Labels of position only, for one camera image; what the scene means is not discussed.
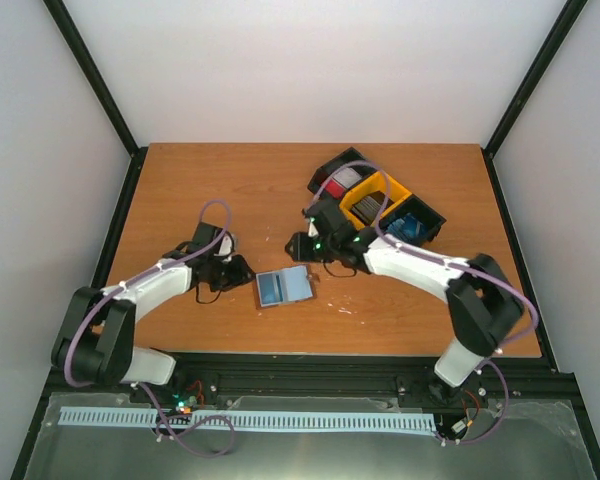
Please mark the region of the blue credit card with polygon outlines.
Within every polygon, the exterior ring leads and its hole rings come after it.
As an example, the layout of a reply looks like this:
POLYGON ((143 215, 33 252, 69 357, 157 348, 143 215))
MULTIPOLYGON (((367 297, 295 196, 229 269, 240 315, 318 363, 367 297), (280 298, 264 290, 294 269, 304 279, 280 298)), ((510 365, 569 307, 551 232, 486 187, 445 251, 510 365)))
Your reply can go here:
POLYGON ((279 273, 259 274, 257 276, 257 290, 262 307, 275 306, 284 302, 284 290, 279 273))

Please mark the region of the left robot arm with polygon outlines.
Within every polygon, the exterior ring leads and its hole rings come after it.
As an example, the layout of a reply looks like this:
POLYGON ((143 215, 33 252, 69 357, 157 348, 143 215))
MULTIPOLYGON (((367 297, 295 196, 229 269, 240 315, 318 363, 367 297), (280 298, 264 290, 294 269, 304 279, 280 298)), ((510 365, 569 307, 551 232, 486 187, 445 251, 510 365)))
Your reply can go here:
POLYGON ((188 378, 176 359, 135 345, 136 324, 165 302, 197 293, 206 284, 217 294, 247 285, 255 272, 235 252, 225 229, 200 222, 192 238, 165 253, 148 270, 101 289, 73 294, 51 350, 51 363, 73 387, 149 383, 166 402, 181 400, 188 378))

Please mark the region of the brown leather card holder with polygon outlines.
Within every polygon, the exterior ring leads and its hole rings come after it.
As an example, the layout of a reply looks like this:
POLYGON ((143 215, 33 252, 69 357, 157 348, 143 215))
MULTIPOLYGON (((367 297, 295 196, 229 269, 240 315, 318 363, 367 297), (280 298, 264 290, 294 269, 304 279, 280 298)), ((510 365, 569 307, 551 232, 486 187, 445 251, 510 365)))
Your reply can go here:
POLYGON ((300 264, 262 273, 257 273, 255 277, 255 298, 256 304, 259 308, 285 306, 294 303, 309 301, 317 297, 314 285, 314 276, 308 265, 300 264), (257 276, 259 274, 269 272, 276 272, 280 274, 284 290, 284 302, 275 306, 262 307, 258 298, 257 276))

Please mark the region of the yellow bin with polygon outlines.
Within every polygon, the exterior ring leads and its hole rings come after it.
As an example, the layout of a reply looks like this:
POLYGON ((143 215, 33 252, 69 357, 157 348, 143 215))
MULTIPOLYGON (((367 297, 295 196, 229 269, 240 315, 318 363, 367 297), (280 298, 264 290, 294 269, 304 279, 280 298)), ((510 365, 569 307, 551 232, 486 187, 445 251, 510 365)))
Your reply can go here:
POLYGON ((376 172, 349 189, 343 196, 339 207, 345 217, 357 230, 375 224, 376 216, 381 210, 385 198, 386 208, 381 217, 387 216, 404 203, 412 192, 397 182, 390 175, 376 172))

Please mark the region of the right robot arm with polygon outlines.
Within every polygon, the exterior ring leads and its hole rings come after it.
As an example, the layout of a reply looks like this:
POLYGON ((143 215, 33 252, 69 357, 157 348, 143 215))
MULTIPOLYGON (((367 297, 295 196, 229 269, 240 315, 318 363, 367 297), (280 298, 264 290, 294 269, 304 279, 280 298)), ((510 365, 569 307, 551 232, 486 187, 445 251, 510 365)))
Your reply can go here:
POLYGON ((457 395, 523 316, 523 296, 488 255, 450 257, 404 243, 377 226, 358 230, 332 200, 318 201, 304 216, 307 230, 294 233, 285 245, 292 260, 337 261, 355 272, 401 281, 447 305, 454 337, 427 386, 440 403, 457 395))

